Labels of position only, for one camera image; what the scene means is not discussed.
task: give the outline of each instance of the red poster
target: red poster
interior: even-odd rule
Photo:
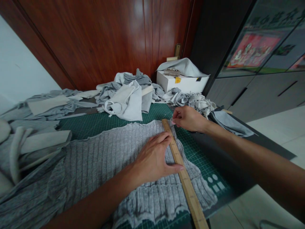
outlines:
[[[258,67],[280,41],[279,37],[269,37],[247,33],[234,53],[228,68]]]

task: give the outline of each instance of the cutting mat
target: cutting mat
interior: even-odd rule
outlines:
[[[170,119],[173,115],[172,110],[167,104],[152,104],[148,114],[142,114],[143,121],[138,123],[147,124],[152,120]],[[119,119],[117,116],[108,117],[107,113],[89,114],[85,116],[63,119],[60,121],[61,130],[71,130],[72,140],[81,140],[95,136],[102,131],[110,130],[115,127],[122,127],[131,123],[130,121]],[[216,168],[211,164],[209,159],[201,152],[197,143],[191,137],[188,131],[175,127],[177,138],[182,142],[184,153],[189,161],[194,163],[201,171],[203,178],[208,181],[208,177],[215,174],[218,177],[217,182],[222,182],[224,189],[215,193],[218,199],[224,197],[230,191],[230,186],[221,177]],[[138,228],[176,228],[191,221],[190,214],[187,211],[180,212],[172,221],[162,220],[156,225],[149,220],[145,220]],[[129,223],[124,223],[120,228],[131,228]]]

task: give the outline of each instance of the wooden ruler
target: wooden ruler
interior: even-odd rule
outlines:
[[[171,140],[169,146],[171,147],[175,163],[184,166],[184,162],[183,162],[182,157],[180,155],[180,152],[178,150],[178,146],[177,146],[176,141],[174,139],[172,130],[169,127],[167,119],[162,119],[162,123],[163,123],[165,131],[169,131],[172,135],[172,140]],[[183,190],[184,190],[186,201],[187,201],[188,207],[190,209],[195,227],[196,228],[209,229],[209,227],[207,225],[207,222],[206,222],[206,219],[204,217],[204,214],[201,210],[201,206],[200,206],[198,197],[197,197],[197,195],[195,193],[195,190],[193,188],[190,176],[188,175],[188,173],[185,169],[180,171],[178,174],[179,174],[179,177],[180,177],[180,180],[181,180],[181,183],[182,183],[182,187],[183,187]]]

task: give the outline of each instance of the white box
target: white box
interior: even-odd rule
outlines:
[[[179,88],[183,93],[201,93],[209,79],[209,77],[201,77],[200,81],[197,81],[198,78],[180,75],[181,81],[176,83],[175,77],[164,75],[163,73],[164,71],[157,71],[157,84],[163,88],[165,93],[169,92],[174,87]]]

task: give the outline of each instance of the white floor tile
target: white floor tile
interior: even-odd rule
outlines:
[[[282,147],[298,157],[305,158],[305,135],[282,144]]]
[[[305,135],[305,106],[247,123],[278,144]]]
[[[302,222],[278,205],[258,185],[230,203],[229,206],[244,229],[259,228],[259,222],[262,219],[286,228],[305,228]]]
[[[228,206],[213,215],[210,218],[210,223],[212,229],[242,229],[241,224]]]

